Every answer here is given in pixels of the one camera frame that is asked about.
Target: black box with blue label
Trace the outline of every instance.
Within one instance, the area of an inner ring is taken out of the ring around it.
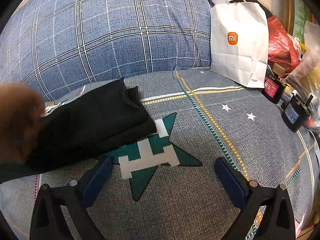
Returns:
[[[308,101],[304,104],[298,95],[293,95],[287,107],[281,114],[281,117],[287,127],[296,132],[304,124],[310,115],[308,105],[313,96],[310,96]]]

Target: black container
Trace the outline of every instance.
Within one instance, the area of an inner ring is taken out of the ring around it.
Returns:
[[[304,104],[301,98],[297,95],[293,95],[287,107],[281,114],[282,120],[287,127],[296,132],[304,124],[310,115],[308,105],[313,97],[310,96],[307,103]]]
[[[287,85],[283,83],[277,76],[268,75],[264,89],[261,91],[270,102],[277,104]]]

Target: red plastic bag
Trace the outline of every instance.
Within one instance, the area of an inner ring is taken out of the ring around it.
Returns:
[[[286,73],[290,73],[300,63],[298,53],[279,19],[272,16],[267,19],[267,22],[269,28],[268,60],[278,63],[286,69]]]

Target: white paper bag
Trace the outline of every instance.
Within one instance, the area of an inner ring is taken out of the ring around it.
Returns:
[[[268,45],[267,17],[258,3],[211,9],[211,71],[246,87],[264,88]]]

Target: metal screw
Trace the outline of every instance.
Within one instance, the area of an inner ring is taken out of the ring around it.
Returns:
[[[78,181],[77,181],[76,179],[73,179],[72,181],[69,182],[69,185],[70,185],[71,187],[74,187],[74,186],[76,186],[77,184],[78,184]]]
[[[256,182],[255,180],[251,180],[249,182],[249,184],[250,184],[251,187],[257,187],[258,186],[258,182]]]
[[[45,190],[48,188],[48,184],[42,184],[42,186],[40,187],[41,190]]]
[[[280,187],[280,189],[282,189],[282,190],[286,190],[286,189],[287,189],[287,187],[286,187],[285,184],[280,184],[279,187]]]

